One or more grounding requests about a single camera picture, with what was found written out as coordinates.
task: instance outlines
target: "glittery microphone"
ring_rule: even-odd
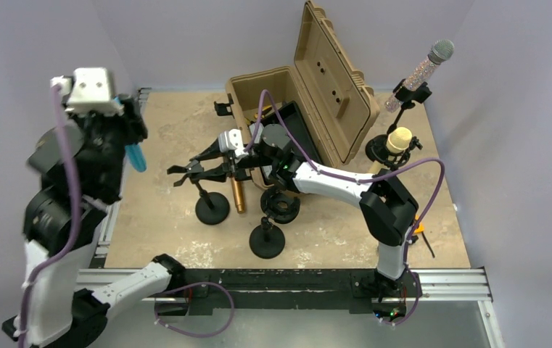
[[[402,87],[409,91],[416,91],[423,82],[432,76],[434,71],[440,66],[440,63],[447,61],[453,55],[454,48],[455,46],[450,40],[440,40],[434,43],[427,58],[416,67],[412,75],[404,80]],[[394,112],[403,103],[395,98],[395,93],[384,103],[384,108],[389,112]]]

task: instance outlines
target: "black stand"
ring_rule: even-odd
[[[250,234],[250,249],[261,259],[273,259],[280,255],[285,244],[284,233],[267,217],[262,217],[260,225]]]
[[[231,211],[228,200],[218,192],[207,192],[198,182],[194,185],[199,189],[199,200],[194,206],[194,213],[205,225],[217,225],[223,222]]]
[[[427,87],[427,82],[423,82],[415,91],[410,91],[406,87],[403,87],[402,86],[403,83],[404,83],[404,80],[401,80],[400,83],[393,89],[395,98],[400,102],[402,102],[402,105],[400,106],[400,112],[397,114],[397,116],[395,117],[395,120],[389,126],[385,134],[381,134],[379,136],[376,136],[370,139],[370,141],[368,141],[368,143],[366,144],[366,156],[372,162],[373,161],[381,162],[380,159],[381,157],[384,157],[384,156],[380,156],[378,153],[380,153],[380,151],[386,151],[386,148],[384,145],[386,144],[387,136],[393,133],[393,131],[397,129],[397,123],[400,122],[400,118],[402,118],[404,111],[414,108],[415,107],[414,102],[423,104],[427,100],[427,98],[429,98],[429,96],[432,95],[432,91],[430,91],[429,87]],[[423,147],[419,143],[419,140],[417,139],[417,137],[413,137],[411,146],[409,150],[405,153],[401,161],[397,163],[388,162],[383,164],[389,167],[390,170],[397,170],[399,167],[405,165],[408,162],[408,159],[410,158],[410,151],[415,147],[419,149]]]

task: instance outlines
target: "white wall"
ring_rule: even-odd
[[[23,211],[38,191],[25,161],[54,125],[49,79],[100,65],[133,91],[89,0],[0,0],[0,326],[19,310]],[[0,347],[13,346],[0,330]]]
[[[474,2],[432,78],[432,130],[506,346],[552,347],[552,1]]]
[[[93,0],[133,82],[223,88],[232,76],[291,65],[303,0]],[[393,88],[474,0],[316,0],[373,86]]]

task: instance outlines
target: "orange clip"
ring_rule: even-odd
[[[423,233],[425,231],[425,227],[423,226],[423,223],[419,223],[419,226],[414,230],[414,234]]]

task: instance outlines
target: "gray floor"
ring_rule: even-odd
[[[169,321],[208,333],[227,320],[212,316]],[[395,328],[373,315],[341,310],[236,310],[231,326],[209,339],[193,339],[154,325],[153,304],[142,302],[114,319],[91,347],[441,347],[489,348],[477,302],[421,302],[413,317]]]

